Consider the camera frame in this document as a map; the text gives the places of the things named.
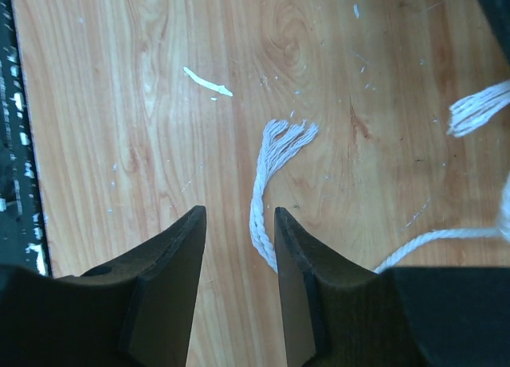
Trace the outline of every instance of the white string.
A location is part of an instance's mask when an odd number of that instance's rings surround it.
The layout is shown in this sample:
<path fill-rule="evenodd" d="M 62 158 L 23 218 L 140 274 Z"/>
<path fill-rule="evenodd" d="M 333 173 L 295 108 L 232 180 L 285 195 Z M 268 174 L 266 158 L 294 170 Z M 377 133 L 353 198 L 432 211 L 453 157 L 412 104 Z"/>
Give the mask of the white string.
<path fill-rule="evenodd" d="M 459 138 L 475 131 L 508 104 L 510 104 L 510 80 L 459 100 L 449 108 L 452 113 L 449 135 Z"/>
<path fill-rule="evenodd" d="M 407 244 L 401 246 L 382 262 L 374 271 L 381 273 L 389 267 L 396 265 L 402 258 L 414 252 L 419 247 L 434 240 L 450 238 L 473 239 L 473 238 L 503 237 L 510 242 L 510 174 L 501 194 L 500 214 L 493 228 L 459 228 L 444 229 L 421 234 Z"/>
<path fill-rule="evenodd" d="M 319 128 L 315 124 L 305 130 L 306 120 L 301 125 L 290 125 L 286 120 L 271 120 L 262 134 L 262 146 L 257 160 L 257 175 L 253 183 L 253 198 L 249 211 L 249 234 L 253 246 L 264 257 L 274 271 L 277 258 L 273 243 L 265 232 L 264 226 L 264 189 L 269 179 L 297 152 L 311 142 Z"/>
<path fill-rule="evenodd" d="M 452 119 L 448 133 L 456 137 L 467 135 L 487 123 L 494 114 L 508 104 L 510 104 L 510 80 L 465 97 L 450 107 Z M 375 272 L 380 273 L 394 266 L 409 253 L 431 241 L 480 237 L 503 237 L 510 242 L 510 174 L 503 188 L 496 227 L 444 229 L 421 234 L 393 252 L 375 269 Z"/>

